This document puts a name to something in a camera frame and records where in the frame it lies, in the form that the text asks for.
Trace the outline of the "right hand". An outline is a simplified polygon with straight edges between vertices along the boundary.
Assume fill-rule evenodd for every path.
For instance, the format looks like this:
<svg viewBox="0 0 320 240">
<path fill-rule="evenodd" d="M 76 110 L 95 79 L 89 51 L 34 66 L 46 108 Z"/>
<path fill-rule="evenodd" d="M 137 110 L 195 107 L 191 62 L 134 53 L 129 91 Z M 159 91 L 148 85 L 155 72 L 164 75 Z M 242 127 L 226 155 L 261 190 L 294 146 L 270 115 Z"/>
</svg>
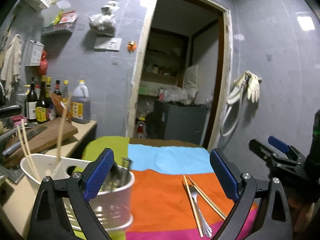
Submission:
<svg viewBox="0 0 320 240">
<path fill-rule="evenodd" d="M 288 198 L 288 204 L 292 208 L 291 218 L 293 224 L 293 231 L 295 233 L 302 233 L 311 223 L 313 213 L 315 210 L 314 203 L 302 203 L 295 200 L 293 197 Z"/>
</svg>

